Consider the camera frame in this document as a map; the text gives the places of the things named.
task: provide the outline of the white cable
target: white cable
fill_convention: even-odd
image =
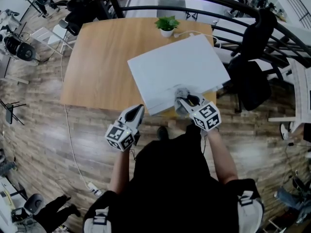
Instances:
[[[63,83],[64,83],[64,77],[63,77],[63,56],[60,57],[60,67],[61,67],[62,81],[63,81]],[[74,154],[73,146],[72,146],[72,141],[71,141],[70,127],[69,127],[69,122],[68,122],[68,113],[67,113],[67,108],[66,108],[66,105],[65,105],[65,104],[64,104],[64,108],[65,108],[65,114],[66,114],[66,122],[67,122],[67,129],[68,129],[68,135],[69,135],[69,143],[70,143],[70,147],[71,147],[71,150],[72,150],[73,159],[74,159],[74,162],[75,162],[75,164],[76,164],[76,166],[77,166],[77,168],[78,168],[79,174],[81,175],[81,177],[82,177],[82,179],[83,179],[83,182],[84,182],[84,184],[86,185],[86,188],[87,188],[88,190],[90,190],[90,188],[89,188],[89,187],[87,186],[87,184],[86,184],[86,181],[85,181],[85,179],[84,179],[84,177],[83,177],[83,175],[82,175],[82,173],[81,173],[81,171],[80,171],[80,168],[79,168],[79,166],[78,166],[78,163],[77,163],[77,161],[76,161],[76,156],[75,156],[75,154]]]
[[[212,38],[214,38],[214,39],[216,39],[216,40],[219,41],[219,48],[220,48],[220,49],[222,48],[222,43],[220,42],[220,40],[219,40],[217,37],[214,37],[213,35],[201,33],[201,32],[195,31],[195,30],[187,30],[187,31],[182,32],[182,33],[175,33],[175,34],[174,34],[174,37],[175,37],[175,38],[178,38],[178,37],[181,36],[182,34],[190,33],[190,32],[195,32],[195,33],[203,34],[203,35],[208,36],[208,37],[212,37]]]

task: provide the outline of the power strip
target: power strip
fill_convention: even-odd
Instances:
[[[87,186],[89,187],[90,191],[94,193],[95,196],[100,197],[103,194],[103,192],[92,182],[89,182]]]

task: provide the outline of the potted plant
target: potted plant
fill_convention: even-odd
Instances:
[[[175,16],[172,17],[161,17],[158,21],[155,22],[156,27],[160,29],[161,34],[164,37],[170,37],[173,34],[173,31],[179,25],[179,21],[175,19]]]

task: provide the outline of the black shirt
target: black shirt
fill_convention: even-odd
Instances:
[[[253,180],[219,183],[209,174],[201,153],[200,129],[189,126],[184,135],[153,141],[136,158],[134,177],[119,195],[108,191],[92,205],[109,206],[112,232],[239,232],[237,202]]]

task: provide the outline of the white flower pot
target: white flower pot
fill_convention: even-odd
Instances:
[[[164,37],[170,37],[173,34],[174,29],[172,29],[171,31],[165,31],[163,29],[160,29],[162,36]]]

